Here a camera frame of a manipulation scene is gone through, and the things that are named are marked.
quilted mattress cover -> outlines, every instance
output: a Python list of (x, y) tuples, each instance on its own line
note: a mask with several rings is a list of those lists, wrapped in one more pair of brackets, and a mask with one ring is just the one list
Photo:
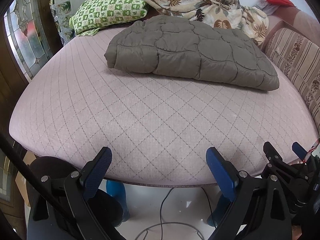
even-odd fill
[(13, 111), (11, 136), (39, 156), (82, 168), (103, 147), (107, 178), (149, 186), (215, 183), (205, 162), (215, 146), (238, 170), (260, 173), (270, 141), (286, 162), (291, 145), (318, 132), (300, 94), (276, 67), (279, 89), (109, 69), (104, 53), (123, 28), (76, 37), (35, 76)]

floral blanket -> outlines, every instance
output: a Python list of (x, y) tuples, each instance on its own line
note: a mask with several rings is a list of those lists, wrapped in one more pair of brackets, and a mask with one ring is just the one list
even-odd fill
[(239, 0), (144, 0), (160, 14), (201, 21), (212, 27), (240, 29), (256, 45), (261, 44), (269, 25), (267, 15)]

striped fabric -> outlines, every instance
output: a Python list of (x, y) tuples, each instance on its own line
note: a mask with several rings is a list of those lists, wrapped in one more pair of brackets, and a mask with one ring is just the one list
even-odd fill
[(266, 55), (297, 88), (320, 132), (320, 48), (301, 34), (282, 28), (270, 39)]

black cable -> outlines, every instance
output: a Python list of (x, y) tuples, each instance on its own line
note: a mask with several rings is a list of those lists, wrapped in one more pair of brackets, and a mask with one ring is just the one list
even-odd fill
[(213, 220), (213, 215), (212, 215), (212, 209), (211, 209), (211, 204), (210, 204), (209, 196), (208, 196), (207, 192), (204, 190), (204, 188), (203, 188), (203, 187), (201, 187), (201, 188), (202, 188), (202, 190), (204, 191), (204, 193), (205, 193), (205, 195), (206, 195), (206, 197), (207, 197), (207, 200), (208, 200), (208, 203), (209, 203), (209, 208), (210, 208), (210, 214), (211, 214), (211, 218), (212, 218), (212, 223), (213, 223), (213, 225), (214, 225), (214, 229), (216, 229), (216, 226), (215, 226), (214, 220)]
[[(164, 223), (162, 223), (162, 224), (163, 224), (163, 225), (177, 224), (177, 225), (184, 225), (184, 226), (187, 226), (187, 227), (191, 227), (192, 229), (194, 229), (195, 231), (197, 231), (197, 235), (199, 236), (199, 238), (200, 238), (201, 240), (205, 240), (203, 234), (199, 231), (199, 229), (197, 229), (196, 227), (194, 227), (194, 226), (192, 226), (192, 225), (190, 225), (190, 224), (181, 223), (181, 222), (164, 222)], [(139, 236), (141, 236), (142, 233), (143, 233), (144, 231), (146, 231), (147, 233), (145, 234), (145, 236), (144, 236), (144, 238), (143, 238), (143, 240), (145, 240), (145, 239), (147, 238), (147, 234), (148, 234), (149, 229), (154, 228), (154, 227), (157, 227), (157, 226), (159, 226), (159, 225), (161, 225), (161, 224), (159, 223), (159, 224), (153, 225), (153, 226), (151, 226), (151, 227), (148, 227), (148, 228), (142, 230), (142, 231), (136, 236), (136, 238), (135, 238), (134, 240), (137, 240), (137, 239), (139, 238)]]
[(162, 201), (162, 203), (161, 203), (161, 206), (160, 206), (161, 240), (163, 240), (163, 227), (162, 227), (162, 215), (161, 215), (162, 206), (163, 206), (164, 201), (167, 199), (167, 197), (169, 196), (170, 192), (171, 192), (173, 189), (174, 189), (174, 187), (169, 190), (169, 192), (167, 193), (167, 195), (166, 195), (165, 198), (163, 199), (163, 201)]
[[(208, 196), (207, 192), (205, 191), (205, 189), (204, 189), (203, 187), (201, 187), (201, 188), (202, 188), (202, 190), (204, 191), (204, 193), (205, 193), (205, 195), (206, 195), (206, 197), (207, 197), (208, 204), (209, 204), (209, 208), (210, 208), (210, 213), (211, 213), (211, 218), (212, 218), (212, 221), (213, 221), (212, 208), (211, 208), (209, 196)], [(142, 235), (142, 233), (143, 233), (144, 231), (146, 231), (146, 234), (145, 234), (145, 236), (144, 236), (144, 238), (143, 238), (143, 240), (145, 240), (145, 239), (147, 238), (147, 235), (148, 235), (148, 233), (149, 233), (149, 230), (150, 230), (151, 228), (154, 228), (154, 227), (157, 227), (157, 226), (161, 226), (161, 240), (163, 240), (163, 225), (168, 225), (168, 224), (178, 224), (178, 225), (185, 225), (185, 226), (187, 226), (187, 227), (191, 227), (191, 228), (193, 228), (194, 230), (197, 231), (197, 235), (200, 237), (201, 240), (205, 240), (205, 239), (204, 239), (204, 236), (202, 235), (202, 233), (201, 233), (197, 228), (195, 228), (195, 227), (192, 226), (192, 225), (189, 225), (189, 224), (186, 224), (186, 223), (181, 223), (181, 222), (165, 222), (165, 223), (162, 223), (162, 206), (163, 206), (164, 201), (167, 199), (167, 197), (169, 196), (170, 192), (171, 192), (173, 189), (174, 189), (174, 188), (171, 188), (171, 189), (169, 190), (169, 192), (167, 193), (167, 195), (165, 196), (165, 198), (163, 199), (163, 201), (162, 201), (162, 203), (161, 203), (161, 206), (160, 206), (160, 224), (156, 224), (156, 225), (150, 226), (150, 227), (142, 230), (142, 231), (137, 235), (137, 237), (136, 237), (134, 240), (137, 240), (137, 239), (139, 238), (139, 236)]]

screw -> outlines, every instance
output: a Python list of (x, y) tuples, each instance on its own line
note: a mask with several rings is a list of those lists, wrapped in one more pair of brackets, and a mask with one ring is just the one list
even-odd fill
[(76, 178), (78, 176), (79, 176), (79, 172), (78, 171), (74, 171), (74, 172), (71, 173), (71, 177), (72, 178)]
[(276, 175), (271, 175), (271, 176), (270, 176), (270, 179), (272, 179), (273, 181), (277, 181), (277, 180), (278, 180), (278, 178), (277, 178)]
[(45, 176), (43, 176), (43, 177), (41, 178), (41, 181), (42, 181), (42, 182), (46, 182), (46, 181), (48, 180), (48, 178), (49, 178), (49, 177), (48, 177), (47, 175), (45, 175)]
[(240, 177), (245, 178), (248, 176), (248, 173), (246, 173), (245, 171), (240, 171), (239, 175), (240, 175)]

